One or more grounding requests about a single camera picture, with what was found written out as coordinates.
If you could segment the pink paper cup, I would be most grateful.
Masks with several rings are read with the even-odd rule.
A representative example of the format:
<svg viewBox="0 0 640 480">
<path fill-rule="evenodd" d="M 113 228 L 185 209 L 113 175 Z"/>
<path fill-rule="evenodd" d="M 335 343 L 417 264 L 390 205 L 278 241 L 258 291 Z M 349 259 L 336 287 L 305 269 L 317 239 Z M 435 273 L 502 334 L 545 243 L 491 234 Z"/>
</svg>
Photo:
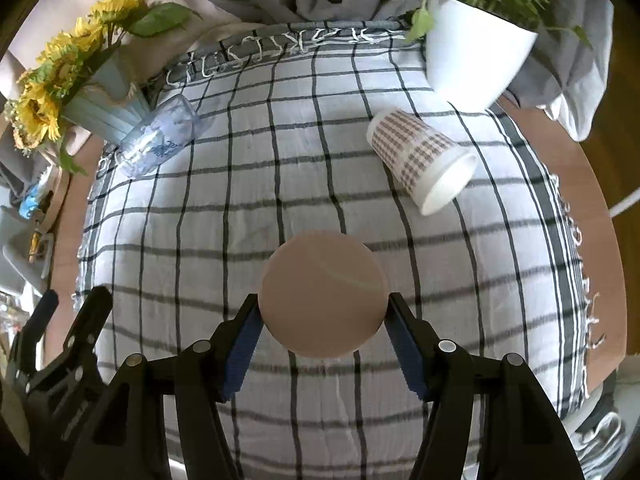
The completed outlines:
<svg viewBox="0 0 640 480">
<path fill-rule="evenodd" d="M 382 266 L 360 240 L 307 231 L 268 259 L 258 307 L 274 339 L 298 356 L 334 359 L 380 329 L 390 293 Z"/>
</svg>

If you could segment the patterned white paper cup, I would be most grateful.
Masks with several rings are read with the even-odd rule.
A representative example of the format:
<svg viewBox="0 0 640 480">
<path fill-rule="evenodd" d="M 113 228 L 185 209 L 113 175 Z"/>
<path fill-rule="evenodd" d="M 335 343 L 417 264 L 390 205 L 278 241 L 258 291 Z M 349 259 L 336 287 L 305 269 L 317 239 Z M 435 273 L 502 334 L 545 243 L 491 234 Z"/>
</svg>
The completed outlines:
<svg viewBox="0 0 640 480">
<path fill-rule="evenodd" d="M 367 141 L 424 216 L 452 202 L 480 161 L 470 148 L 399 108 L 373 117 Z"/>
</svg>

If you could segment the clear plastic cup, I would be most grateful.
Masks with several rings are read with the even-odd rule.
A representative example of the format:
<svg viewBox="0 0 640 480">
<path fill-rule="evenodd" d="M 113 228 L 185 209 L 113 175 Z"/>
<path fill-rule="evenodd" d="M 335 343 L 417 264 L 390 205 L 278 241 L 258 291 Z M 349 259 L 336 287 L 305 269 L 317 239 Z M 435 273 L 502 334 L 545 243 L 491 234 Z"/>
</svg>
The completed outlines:
<svg viewBox="0 0 640 480">
<path fill-rule="evenodd" d="M 160 104 L 139 122 L 119 145 L 118 170 L 139 179 L 198 140 L 212 122 L 201 118 L 181 94 Z"/>
</svg>

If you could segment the checkered grey tablecloth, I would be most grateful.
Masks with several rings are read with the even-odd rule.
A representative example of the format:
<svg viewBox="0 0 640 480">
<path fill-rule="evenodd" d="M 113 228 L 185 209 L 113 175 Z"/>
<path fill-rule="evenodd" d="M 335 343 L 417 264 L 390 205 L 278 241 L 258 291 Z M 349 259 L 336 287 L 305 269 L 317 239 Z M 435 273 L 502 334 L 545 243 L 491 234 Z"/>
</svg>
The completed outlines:
<svg viewBox="0 0 640 480">
<path fill-rule="evenodd" d="M 247 479 L 405 479 L 431 407 L 382 319 L 403 296 L 473 356 L 521 356 L 562 420 L 587 396 L 588 283 L 559 180 L 498 105 L 441 99 L 395 25 L 288 25 L 192 49 L 148 83 L 204 133 L 128 178 L 107 150 L 76 292 L 108 288 L 96 343 L 175 356 L 262 300 L 219 413 Z"/>
</svg>

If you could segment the grey clothes pile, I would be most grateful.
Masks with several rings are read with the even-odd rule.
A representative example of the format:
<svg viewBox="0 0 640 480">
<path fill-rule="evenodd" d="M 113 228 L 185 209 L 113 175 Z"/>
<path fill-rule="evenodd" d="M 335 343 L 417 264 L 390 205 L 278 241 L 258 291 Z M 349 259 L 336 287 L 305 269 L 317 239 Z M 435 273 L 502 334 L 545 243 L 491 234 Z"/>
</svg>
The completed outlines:
<svg viewBox="0 0 640 480">
<path fill-rule="evenodd" d="M 626 427 L 616 411 L 604 415 L 593 429 L 570 437 L 587 480 L 604 479 L 622 456 L 628 443 Z"/>
</svg>

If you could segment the sunflower bouquet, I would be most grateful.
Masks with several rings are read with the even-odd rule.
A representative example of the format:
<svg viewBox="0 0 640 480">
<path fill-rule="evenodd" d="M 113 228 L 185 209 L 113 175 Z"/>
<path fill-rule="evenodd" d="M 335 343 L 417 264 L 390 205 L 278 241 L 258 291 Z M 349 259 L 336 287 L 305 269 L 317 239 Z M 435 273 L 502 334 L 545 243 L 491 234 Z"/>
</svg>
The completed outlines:
<svg viewBox="0 0 640 480">
<path fill-rule="evenodd" d="M 12 126 L 15 147 L 23 155 L 51 150 L 58 166 L 83 174 L 66 150 L 67 127 L 62 108 L 101 64 L 122 44 L 126 34 L 152 38 L 183 28 L 195 12 L 174 2 L 101 0 L 73 30 L 60 32 L 44 47 L 37 66 L 25 70 L 16 84 L 20 93 L 4 104 L 4 117 Z"/>
</svg>

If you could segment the white hoop tube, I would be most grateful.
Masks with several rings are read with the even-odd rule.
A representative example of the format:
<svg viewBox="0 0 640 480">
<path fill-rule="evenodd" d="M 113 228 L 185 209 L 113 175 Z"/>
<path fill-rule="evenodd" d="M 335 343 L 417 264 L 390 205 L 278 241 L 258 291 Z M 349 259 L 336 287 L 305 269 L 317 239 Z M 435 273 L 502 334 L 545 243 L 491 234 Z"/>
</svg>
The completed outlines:
<svg viewBox="0 0 640 480">
<path fill-rule="evenodd" d="M 620 200 L 617 204 L 612 206 L 608 210 L 608 214 L 610 215 L 611 218 L 615 218 L 620 214 L 622 214 L 624 211 L 634 206 L 634 204 L 638 203 L 639 200 L 640 200 L 640 188 L 636 188 L 634 192 L 631 192 L 625 198 Z"/>
</svg>

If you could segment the blue ribbed vase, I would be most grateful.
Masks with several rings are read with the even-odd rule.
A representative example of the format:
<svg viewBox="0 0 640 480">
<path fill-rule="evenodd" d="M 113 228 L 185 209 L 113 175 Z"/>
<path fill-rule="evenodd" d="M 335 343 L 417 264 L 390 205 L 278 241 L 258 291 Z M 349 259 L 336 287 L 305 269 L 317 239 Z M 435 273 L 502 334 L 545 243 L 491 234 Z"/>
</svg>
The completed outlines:
<svg viewBox="0 0 640 480">
<path fill-rule="evenodd" d="M 120 145 L 150 113 L 148 101 L 116 50 L 64 105 L 61 117 Z"/>
</svg>

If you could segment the grey curtain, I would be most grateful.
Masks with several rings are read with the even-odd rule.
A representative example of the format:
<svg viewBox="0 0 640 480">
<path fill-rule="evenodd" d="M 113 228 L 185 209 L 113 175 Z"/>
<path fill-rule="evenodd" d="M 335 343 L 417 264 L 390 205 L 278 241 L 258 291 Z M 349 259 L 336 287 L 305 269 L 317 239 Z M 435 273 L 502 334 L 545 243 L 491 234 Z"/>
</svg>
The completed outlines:
<svg viewBox="0 0 640 480">
<path fill-rule="evenodd" d="M 208 0 L 244 22 L 276 24 L 408 18 L 420 0 Z M 576 141 L 586 140 L 608 85 L 614 6 L 610 0 L 549 0 L 534 50 L 508 90 L 539 107 Z"/>
</svg>

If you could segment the white plant pot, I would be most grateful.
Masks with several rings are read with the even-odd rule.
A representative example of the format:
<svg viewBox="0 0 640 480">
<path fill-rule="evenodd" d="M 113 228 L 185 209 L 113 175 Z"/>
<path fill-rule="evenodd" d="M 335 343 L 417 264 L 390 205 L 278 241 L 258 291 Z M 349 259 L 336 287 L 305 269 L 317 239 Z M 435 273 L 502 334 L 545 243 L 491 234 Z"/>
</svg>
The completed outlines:
<svg viewBox="0 0 640 480">
<path fill-rule="evenodd" d="M 490 107 L 520 71 L 538 34 L 458 0 L 428 0 L 426 78 L 459 110 Z"/>
</svg>

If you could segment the pink beige curtain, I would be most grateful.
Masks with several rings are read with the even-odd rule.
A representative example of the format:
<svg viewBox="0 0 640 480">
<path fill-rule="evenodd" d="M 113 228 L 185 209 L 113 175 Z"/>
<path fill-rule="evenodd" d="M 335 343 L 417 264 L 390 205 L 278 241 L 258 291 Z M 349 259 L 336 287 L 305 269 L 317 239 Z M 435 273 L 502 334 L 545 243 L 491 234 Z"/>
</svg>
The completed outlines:
<svg viewBox="0 0 640 480">
<path fill-rule="evenodd" d="M 142 84 L 239 19 L 208 0 L 40 0 L 1 62 L 14 150 L 54 150 L 71 125 L 111 144 L 150 114 Z"/>
</svg>

